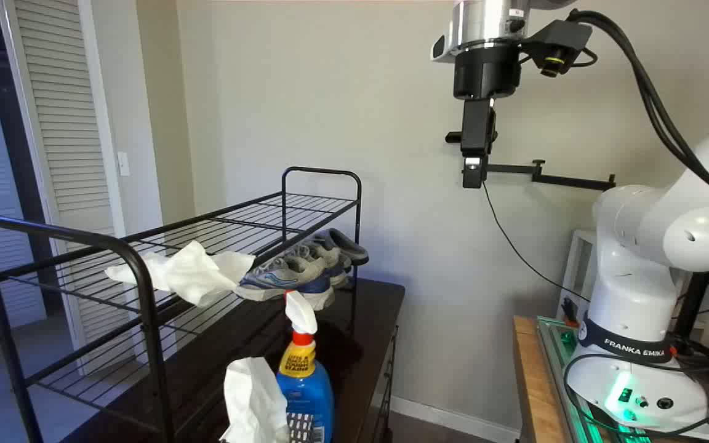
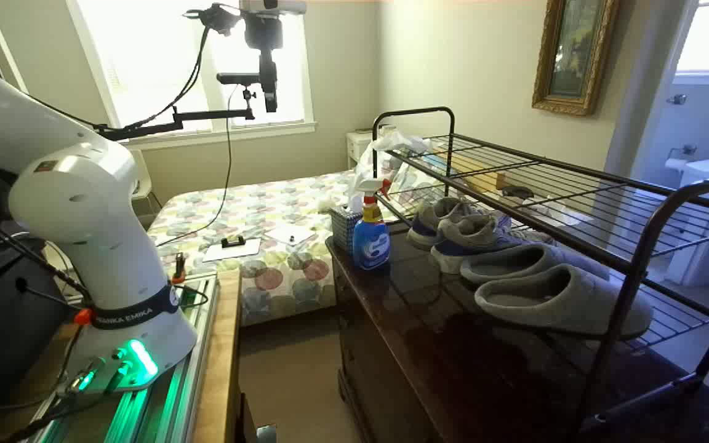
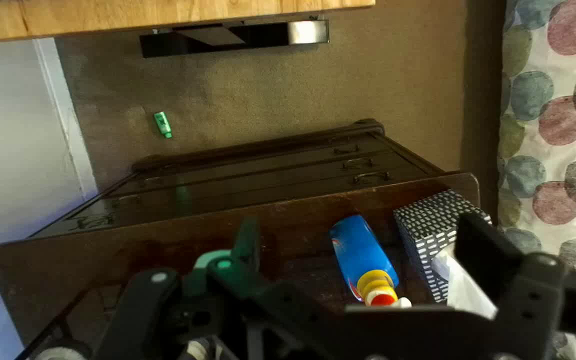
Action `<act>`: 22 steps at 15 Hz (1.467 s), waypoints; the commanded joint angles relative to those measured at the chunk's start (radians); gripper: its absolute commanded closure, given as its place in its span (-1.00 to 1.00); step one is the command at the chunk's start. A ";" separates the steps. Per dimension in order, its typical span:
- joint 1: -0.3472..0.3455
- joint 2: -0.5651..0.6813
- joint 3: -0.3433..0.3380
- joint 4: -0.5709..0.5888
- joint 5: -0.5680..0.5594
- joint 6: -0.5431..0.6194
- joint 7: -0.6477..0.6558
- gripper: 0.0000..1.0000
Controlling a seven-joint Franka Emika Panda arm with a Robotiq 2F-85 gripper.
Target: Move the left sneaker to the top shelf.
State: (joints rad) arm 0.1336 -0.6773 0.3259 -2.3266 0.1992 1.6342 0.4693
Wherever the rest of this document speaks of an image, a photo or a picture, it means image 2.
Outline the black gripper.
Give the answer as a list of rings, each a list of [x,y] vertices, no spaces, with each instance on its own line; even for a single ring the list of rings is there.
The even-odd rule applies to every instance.
[[[258,51],[258,82],[265,110],[278,110],[274,51],[283,47],[283,15],[303,15],[305,0],[238,0],[247,23],[247,45]]]

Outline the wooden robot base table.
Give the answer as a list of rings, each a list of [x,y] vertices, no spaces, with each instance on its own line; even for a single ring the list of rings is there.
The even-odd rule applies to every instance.
[[[82,398],[23,443],[233,443],[238,423],[236,270],[190,279],[207,303],[190,309],[196,349],[146,391]]]

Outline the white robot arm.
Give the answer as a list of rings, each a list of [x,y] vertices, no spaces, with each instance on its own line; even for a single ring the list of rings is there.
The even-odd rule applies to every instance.
[[[84,391],[153,383],[196,345],[130,197],[137,168],[102,136],[0,79],[0,169],[13,220],[70,256],[92,297],[70,371]]]

